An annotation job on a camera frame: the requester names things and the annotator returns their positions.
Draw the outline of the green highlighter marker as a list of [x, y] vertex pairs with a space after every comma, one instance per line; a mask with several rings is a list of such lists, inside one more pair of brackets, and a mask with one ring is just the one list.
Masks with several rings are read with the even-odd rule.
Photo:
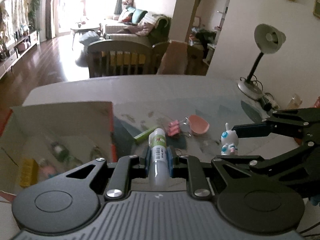
[[134, 137], [135, 143], [137, 145], [139, 145], [139, 144], [143, 143], [144, 141], [148, 140], [149, 135], [157, 128], [158, 128], [157, 126], [154, 126], [154, 127], [150, 128], [150, 129], [147, 129], [146, 131], [136, 135]]

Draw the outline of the white green glue pen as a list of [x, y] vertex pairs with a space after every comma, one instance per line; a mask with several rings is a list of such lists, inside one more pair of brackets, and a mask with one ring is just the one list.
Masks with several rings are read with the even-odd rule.
[[169, 182], [169, 165], [165, 132], [156, 128], [148, 138], [150, 148], [149, 183], [153, 190], [165, 191]]

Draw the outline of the small white robot toy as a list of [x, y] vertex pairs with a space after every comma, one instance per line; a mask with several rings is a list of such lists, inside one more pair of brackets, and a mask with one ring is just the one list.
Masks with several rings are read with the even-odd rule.
[[221, 134], [221, 155], [237, 155], [239, 138], [229, 123], [225, 124], [225, 131]]

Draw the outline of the yellow toy block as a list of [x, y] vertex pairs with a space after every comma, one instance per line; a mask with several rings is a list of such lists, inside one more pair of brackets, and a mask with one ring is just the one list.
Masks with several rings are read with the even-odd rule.
[[20, 187], [27, 188], [38, 182], [39, 165], [34, 159], [23, 159]]

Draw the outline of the green-lidded label jar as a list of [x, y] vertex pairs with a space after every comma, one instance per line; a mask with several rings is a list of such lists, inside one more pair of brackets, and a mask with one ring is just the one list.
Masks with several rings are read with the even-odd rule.
[[70, 153], [70, 151], [58, 141], [50, 143], [50, 150], [55, 159], [62, 163], [65, 168], [71, 170], [83, 164], [78, 158]]

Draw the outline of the red bottle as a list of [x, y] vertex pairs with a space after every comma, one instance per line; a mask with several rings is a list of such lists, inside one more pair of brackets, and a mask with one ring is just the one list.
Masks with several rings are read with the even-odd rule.
[[318, 99], [316, 100], [316, 102], [313, 105], [315, 108], [320, 108], [320, 96], [318, 97]]

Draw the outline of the correction tape dispenser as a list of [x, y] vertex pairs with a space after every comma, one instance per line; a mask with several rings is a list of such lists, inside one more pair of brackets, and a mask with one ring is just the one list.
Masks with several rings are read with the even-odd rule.
[[90, 159], [95, 160], [98, 158], [105, 159], [105, 154], [101, 148], [99, 148], [98, 146], [94, 146], [90, 151]]

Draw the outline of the pink binder clips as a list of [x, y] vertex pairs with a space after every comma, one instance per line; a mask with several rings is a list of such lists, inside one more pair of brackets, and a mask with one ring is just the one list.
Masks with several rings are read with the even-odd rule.
[[185, 117], [183, 120], [175, 120], [170, 122], [168, 124], [166, 133], [169, 137], [179, 137], [180, 135], [191, 137], [189, 118]]

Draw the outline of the pink heart-shaped dish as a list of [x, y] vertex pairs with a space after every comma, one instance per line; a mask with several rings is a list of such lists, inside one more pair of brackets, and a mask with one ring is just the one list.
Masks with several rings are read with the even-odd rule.
[[206, 133], [210, 124], [198, 115], [191, 115], [188, 118], [189, 126], [194, 135], [202, 135]]

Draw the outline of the red cardboard box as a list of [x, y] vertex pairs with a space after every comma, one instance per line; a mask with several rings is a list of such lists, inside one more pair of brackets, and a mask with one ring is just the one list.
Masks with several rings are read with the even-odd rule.
[[108, 101], [16, 106], [1, 118], [1, 191], [24, 188], [97, 158], [117, 161]]

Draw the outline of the chair with tan cloth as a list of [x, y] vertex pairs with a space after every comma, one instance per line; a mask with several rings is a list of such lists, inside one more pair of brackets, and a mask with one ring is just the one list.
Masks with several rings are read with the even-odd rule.
[[203, 62], [203, 51], [180, 41], [153, 45], [151, 66], [157, 75], [205, 76], [208, 70]]

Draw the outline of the dark wooden dining chair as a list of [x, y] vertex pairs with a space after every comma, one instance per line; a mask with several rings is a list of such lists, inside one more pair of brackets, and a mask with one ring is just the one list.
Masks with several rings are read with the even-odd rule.
[[89, 77], [155, 74], [152, 49], [133, 41], [101, 40], [87, 48]]

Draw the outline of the beige sofa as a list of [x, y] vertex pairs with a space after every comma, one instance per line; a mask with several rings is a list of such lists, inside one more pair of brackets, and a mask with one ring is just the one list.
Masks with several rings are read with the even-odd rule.
[[148, 47], [168, 40], [171, 18], [134, 7], [126, 7], [118, 19], [103, 23], [104, 39], [133, 41]]

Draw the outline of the wooden coffee table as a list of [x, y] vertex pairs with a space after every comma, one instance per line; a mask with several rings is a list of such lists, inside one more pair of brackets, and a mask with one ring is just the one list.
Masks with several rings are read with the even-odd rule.
[[97, 32], [101, 29], [101, 24], [98, 23], [98, 24], [91, 24], [91, 23], [86, 23], [86, 24], [74, 24], [72, 27], [71, 27], [71, 35], [73, 37], [72, 39], [72, 48], [74, 46], [74, 39], [75, 39], [75, 35], [76, 34], [85, 34], [86, 32], [88, 31], [94, 31], [94, 32]]

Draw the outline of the long wooden TV cabinet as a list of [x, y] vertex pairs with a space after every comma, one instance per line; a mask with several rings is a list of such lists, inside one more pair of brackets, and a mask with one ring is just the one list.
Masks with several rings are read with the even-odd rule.
[[7, 48], [7, 51], [4, 52], [5, 58], [1, 58], [1, 78], [7, 74], [8, 71], [13, 72], [13, 66], [24, 57], [28, 51], [40, 44], [39, 37], [38, 31], [32, 31], [28, 35], [16, 39], [15, 42]]

